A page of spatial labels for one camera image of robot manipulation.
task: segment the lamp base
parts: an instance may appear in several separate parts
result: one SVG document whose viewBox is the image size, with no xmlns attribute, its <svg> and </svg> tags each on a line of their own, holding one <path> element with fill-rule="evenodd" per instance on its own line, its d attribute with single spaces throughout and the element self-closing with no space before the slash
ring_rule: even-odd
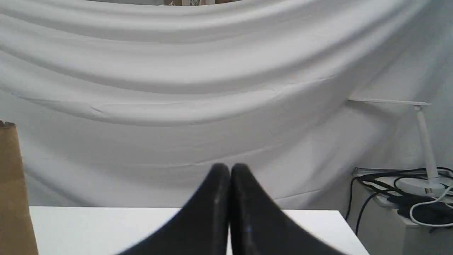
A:
<svg viewBox="0 0 453 255">
<path fill-rule="evenodd" d="M 445 192 L 442 184 L 432 185 L 428 180 L 404 178 L 397 183 L 399 189 L 418 196 L 440 197 Z"/>
</svg>

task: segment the white tabletop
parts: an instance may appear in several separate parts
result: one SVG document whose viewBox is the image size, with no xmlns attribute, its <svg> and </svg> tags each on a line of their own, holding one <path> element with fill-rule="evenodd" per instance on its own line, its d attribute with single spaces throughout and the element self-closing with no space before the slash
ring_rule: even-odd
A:
<svg viewBox="0 0 453 255">
<path fill-rule="evenodd" d="M 178 208 L 31 206 L 40 255 L 113 255 L 153 233 Z M 313 235 L 350 255 L 369 255 L 338 211 L 283 210 Z M 228 244 L 227 254 L 231 253 Z"/>
</svg>

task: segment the white cable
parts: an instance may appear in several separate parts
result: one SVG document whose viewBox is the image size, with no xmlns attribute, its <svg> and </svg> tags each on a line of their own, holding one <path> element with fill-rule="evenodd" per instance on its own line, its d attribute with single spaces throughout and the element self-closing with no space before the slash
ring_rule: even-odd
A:
<svg viewBox="0 0 453 255">
<path fill-rule="evenodd" d="M 423 223 L 423 222 L 420 222 L 418 220 L 416 220 L 413 216 L 413 211 L 416 207 L 418 206 L 421 206 L 421 205 L 429 205 L 429 204 L 434 204 L 434 203 L 437 203 L 439 201 L 441 201 L 446 195 L 448 192 L 450 192 L 450 190 L 453 189 L 453 185 L 451 185 L 450 187 L 448 187 L 445 192 L 439 197 L 437 198 L 436 200 L 433 200 L 433 201 L 428 201 L 428 202 L 423 202 L 423 203 L 418 203 L 418 204 L 415 204 L 413 205 L 411 208 L 410 208 L 410 211 L 409 211 L 409 216 L 410 216 L 410 219 L 414 222 L 414 223 L 417 223 L 418 225 L 422 225 L 422 226 L 427 226 L 427 227 L 451 227 L 453 226 L 453 222 L 452 223 L 448 223 L 448 224 L 428 224 L 428 223 Z"/>
</svg>

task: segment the white fabric backdrop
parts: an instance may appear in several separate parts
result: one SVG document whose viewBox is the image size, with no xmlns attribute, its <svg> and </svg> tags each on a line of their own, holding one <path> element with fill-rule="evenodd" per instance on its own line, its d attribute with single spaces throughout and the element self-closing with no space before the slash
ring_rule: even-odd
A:
<svg viewBox="0 0 453 255">
<path fill-rule="evenodd" d="M 450 163 L 451 13 L 449 0 L 3 0 L 0 117 L 18 126 L 32 204 L 181 206 L 209 165 L 246 162 L 301 208 L 359 163 L 421 163 L 410 108 L 352 94 L 432 101 Z"/>
</svg>

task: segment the cardboard tube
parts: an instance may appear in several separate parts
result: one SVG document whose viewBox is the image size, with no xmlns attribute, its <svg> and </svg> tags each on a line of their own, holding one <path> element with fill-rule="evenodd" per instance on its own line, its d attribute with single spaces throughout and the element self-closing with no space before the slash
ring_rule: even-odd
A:
<svg viewBox="0 0 453 255">
<path fill-rule="evenodd" d="M 0 121 L 0 254 L 37 255 L 14 123 Z"/>
</svg>

